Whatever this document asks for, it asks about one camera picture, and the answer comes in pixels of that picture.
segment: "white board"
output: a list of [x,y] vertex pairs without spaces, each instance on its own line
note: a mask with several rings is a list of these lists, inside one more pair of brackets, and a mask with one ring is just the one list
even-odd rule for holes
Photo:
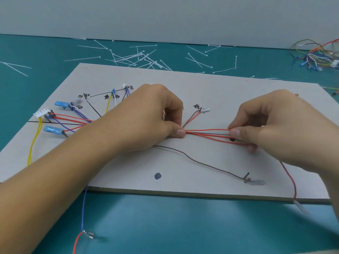
[[[92,119],[97,119],[99,116],[89,103],[103,115],[108,101],[105,94],[113,88],[122,88],[124,83],[133,88],[144,83],[164,84],[182,99],[183,121],[197,110],[193,107],[195,104],[210,108],[209,113],[199,115],[186,129],[227,128],[242,102],[276,89],[298,93],[301,98],[339,124],[339,105],[317,84],[86,63],[80,63],[74,69],[41,109],[49,108],[56,113],[74,115],[73,111],[58,109],[54,102],[81,99],[82,111]],[[87,100],[83,97],[84,93],[90,94]],[[37,125],[35,122],[27,122],[1,151],[0,182],[25,167]],[[63,136],[42,131],[35,142],[32,159],[38,159],[63,140]],[[167,195],[254,199],[293,197],[293,185],[280,163],[262,150],[250,154],[244,146],[220,143],[194,135],[187,135],[184,139],[165,139],[159,144],[182,150],[200,162],[239,176],[249,172],[252,179],[265,180],[266,185],[252,186],[225,173],[196,164],[180,153],[151,148],[116,158],[91,181],[90,186],[117,192]],[[329,199],[317,174],[297,167],[286,167],[296,182],[299,199]],[[158,180],[154,177],[156,173],[162,175]]]
[[338,7],[339,0],[1,0],[0,34],[290,48],[336,39]]

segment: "black dot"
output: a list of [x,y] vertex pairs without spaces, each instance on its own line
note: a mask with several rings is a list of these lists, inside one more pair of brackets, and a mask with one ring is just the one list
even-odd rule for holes
[[160,178],[161,178],[161,174],[160,174],[160,173],[156,173],[156,174],[154,175],[154,178],[155,178],[156,180],[160,179]]

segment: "wiring board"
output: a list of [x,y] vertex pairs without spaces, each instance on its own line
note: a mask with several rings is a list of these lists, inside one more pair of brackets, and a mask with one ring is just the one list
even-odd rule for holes
[[[133,93],[145,83],[162,83],[174,92],[183,101],[183,121],[187,121],[201,108],[210,109],[209,112],[191,121],[185,127],[187,130],[227,128],[241,103],[277,89],[287,89],[299,94],[301,98],[339,124],[339,105],[317,84],[86,63],[80,63],[54,93],[46,97],[46,102],[39,110],[47,108],[52,109],[54,114],[75,116],[74,111],[54,105],[56,101],[72,102],[74,107],[95,120],[106,113],[112,89],[115,89],[115,98],[111,98],[109,109],[114,108],[115,101],[119,104],[126,98],[128,95],[126,88]],[[46,125],[60,127],[52,120],[51,123],[44,118],[42,120],[43,127]],[[62,123],[70,128],[83,125],[64,120]],[[26,166],[37,127],[38,119],[32,116],[1,151],[0,182]],[[128,131],[121,128],[121,131],[116,133],[128,134]],[[32,148],[32,161],[65,139],[62,135],[41,131]],[[250,154],[246,146],[226,144],[190,134],[184,139],[165,139],[159,145],[181,150],[199,162],[236,175],[244,176],[249,173],[251,179],[264,180],[265,184],[244,183],[226,173],[192,162],[185,155],[171,149],[151,148],[125,154],[111,161],[90,182],[90,189],[178,196],[286,201],[294,199],[294,186],[280,162],[262,150]],[[329,201],[326,188],[317,174],[289,165],[286,165],[286,169],[296,183],[297,199]]]

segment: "hand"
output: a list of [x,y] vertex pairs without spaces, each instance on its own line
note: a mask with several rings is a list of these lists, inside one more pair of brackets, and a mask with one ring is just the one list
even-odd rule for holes
[[338,127],[308,102],[277,90],[244,102],[228,127],[232,137],[257,146],[279,161],[319,172],[338,145]]
[[182,101],[165,86],[145,84],[79,132],[99,131],[108,149],[113,148],[110,143],[117,143],[119,152],[144,150],[167,136],[185,136],[181,127],[182,109]]

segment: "green table surface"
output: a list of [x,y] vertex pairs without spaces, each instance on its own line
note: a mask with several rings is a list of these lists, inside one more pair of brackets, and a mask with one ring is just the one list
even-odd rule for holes
[[[217,48],[185,44],[99,41],[119,56],[136,54],[130,46],[161,59],[173,71],[205,72],[233,68],[219,75],[319,83],[338,87],[338,71],[299,67],[289,50]],[[0,35],[1,149],[79,62],[114,65],[106,49],[93,40]],[[185,57],[213,66],[200,66]],[[64,62],[100,56],[101,58]],[[71,253],[81,226],[81,194],[37,247],[35,254]],[[89,192],[85,203],[85,230],[77,253],[297,253],[339,248],[339,225],[329,205],[305,205],[304,216],[285,202],[160,197]]]

